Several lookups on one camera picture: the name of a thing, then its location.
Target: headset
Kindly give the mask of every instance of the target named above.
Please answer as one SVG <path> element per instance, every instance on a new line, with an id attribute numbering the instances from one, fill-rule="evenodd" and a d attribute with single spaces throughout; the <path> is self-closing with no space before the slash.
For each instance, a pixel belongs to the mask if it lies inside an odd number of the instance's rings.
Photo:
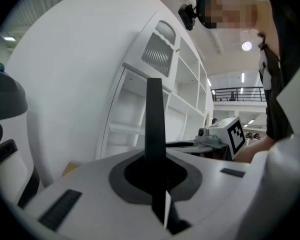
<path id="1" fill-rule="evenodd" d="M 205 4 L 206 0 L 196 0 L 196 6 L 194 8 L 192 4 L 186 3 L 182 4 L 179 8 L 178 13 L 188 31 L 194 29 L 196 18 L 198 18 L 201 24 L 207 29 L 217 28 L 216 22 L 211 22 L 209 17 L 205 17 Z"/>

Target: blue object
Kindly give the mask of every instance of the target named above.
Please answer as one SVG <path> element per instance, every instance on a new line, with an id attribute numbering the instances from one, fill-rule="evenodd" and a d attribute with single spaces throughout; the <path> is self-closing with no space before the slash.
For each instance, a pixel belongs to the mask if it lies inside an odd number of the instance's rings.
<path id="1" fill-rule="evenodd" d="M 5 72 L 5 65 L 0 62 L 0 72 Z"/>

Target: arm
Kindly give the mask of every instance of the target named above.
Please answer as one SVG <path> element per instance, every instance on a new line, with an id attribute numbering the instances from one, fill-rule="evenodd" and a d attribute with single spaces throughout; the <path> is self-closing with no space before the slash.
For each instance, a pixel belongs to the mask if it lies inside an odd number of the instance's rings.
<path id="1" fill-rule="evenodd" d="M 256 153 L 260 151 L 269 150 L 274 143 L 274 139 L 270 138 L 269 136 L 266 136 L 249 146 L 245 146 L 234 161 L 242 163 L 251 163 Z"/>

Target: railing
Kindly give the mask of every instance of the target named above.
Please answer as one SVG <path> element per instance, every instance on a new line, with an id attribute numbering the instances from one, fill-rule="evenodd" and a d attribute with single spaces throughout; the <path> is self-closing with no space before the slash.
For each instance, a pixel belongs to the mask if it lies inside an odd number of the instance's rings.
<path id="1" fill-rule="evenodd" d="M 211 90 L 214 102 L 265 102 L 265 92 L 262 87 L 234 87 Z"/>

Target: ceiling light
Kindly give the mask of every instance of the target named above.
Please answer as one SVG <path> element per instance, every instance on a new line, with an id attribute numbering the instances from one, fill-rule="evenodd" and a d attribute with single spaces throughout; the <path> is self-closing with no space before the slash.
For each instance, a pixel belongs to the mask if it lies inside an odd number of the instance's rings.
<path id="1" fill-rule="evenodd" d="M 247 52 L 247 51 L 250 51 L 251 48 L 252 48 L 252 44 L 250 42 L 245 41 L 242 43 L 242 50 Z"/>
<path id="2" fill-rule="evenodd" d="M 16 39 L 12 36 L 5 36 L 3 39 L 6 41 L 16 41 Z"/>

